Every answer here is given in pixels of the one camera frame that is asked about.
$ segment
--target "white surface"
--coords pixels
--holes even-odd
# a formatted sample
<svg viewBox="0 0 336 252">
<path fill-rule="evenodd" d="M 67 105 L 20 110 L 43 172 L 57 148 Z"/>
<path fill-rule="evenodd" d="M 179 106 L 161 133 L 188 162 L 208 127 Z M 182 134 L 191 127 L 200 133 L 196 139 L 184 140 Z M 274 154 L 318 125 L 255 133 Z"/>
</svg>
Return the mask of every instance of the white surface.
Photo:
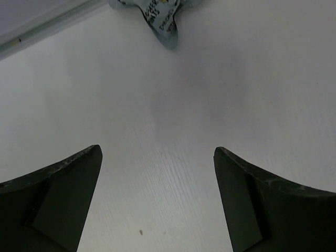
<svg viewBox="0 0 336 252">
<path fill-rule="evenodd" d="M 178 18 L 177 51 L 107 10 L 2 60 L 1 180 L 98 143 L 79 251 L 231 251 L 217 146 L 336 192 L 335 10 L 209 1 Z"/>
</svg>

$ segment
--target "blue plastic wrapper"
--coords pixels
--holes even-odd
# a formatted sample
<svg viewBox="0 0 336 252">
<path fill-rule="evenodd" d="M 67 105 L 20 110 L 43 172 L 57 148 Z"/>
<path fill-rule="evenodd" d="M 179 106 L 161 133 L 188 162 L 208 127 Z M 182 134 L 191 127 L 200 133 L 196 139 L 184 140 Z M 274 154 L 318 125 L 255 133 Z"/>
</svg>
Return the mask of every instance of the blue plastic wrapper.
<svg viewBox="0 0 336 252">
<path fill-rule="evenodd" d="M 175 15 L 196 7 L 202 0 L 108 0 L 113 9 L 138 7 L 157 39 L 168 49 L 177 46 Z"/>
</svg>

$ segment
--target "textured white surface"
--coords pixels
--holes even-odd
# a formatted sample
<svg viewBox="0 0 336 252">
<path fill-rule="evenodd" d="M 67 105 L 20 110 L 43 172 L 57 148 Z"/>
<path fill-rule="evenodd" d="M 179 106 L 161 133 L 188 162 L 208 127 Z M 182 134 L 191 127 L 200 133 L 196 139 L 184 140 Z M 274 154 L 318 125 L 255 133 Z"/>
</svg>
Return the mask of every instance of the textured white surface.
<svg viewBox="0 0 336 252">
<path fill-rule="evenodd" d="M 208 1 L 178 18 L 177 51 L 106 10 L 0 61 L 1 181 L 98 143 L 80 252 L 231 251 L 217 146 L 336 192 L 335 10 Z"/>
</svg>

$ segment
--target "gray trim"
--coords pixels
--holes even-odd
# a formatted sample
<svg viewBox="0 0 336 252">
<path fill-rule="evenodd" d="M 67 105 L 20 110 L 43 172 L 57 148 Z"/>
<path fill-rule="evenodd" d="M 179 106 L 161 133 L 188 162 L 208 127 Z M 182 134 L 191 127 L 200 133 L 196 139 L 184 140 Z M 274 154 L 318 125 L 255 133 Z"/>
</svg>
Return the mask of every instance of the gray trim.
<svg viewBox="0 0 336 252">
<path fill-rule="evenodd" d="M 0 60 L 92 16 L 93 13 L 99 13 L 110 8 L 105 0 L 89 0 L 79 5 L 76 2 L 76 5 L 73 5 L 70 6 L 73 7 L 71 9 L 69 9 L 69 5 L 67 5 L 66 9 L 64 7 L 58 9 L 58 15 L 55 16 L 54 13 L 55 17 L 50 20 L 46 20 L 46 17 L 39 18 L 34 21 L 35 27 L 30 30 L 24 31 L 20 28 L 11 33 L 16 34 L 15 37 L 0 45 Z"/>
</svg>

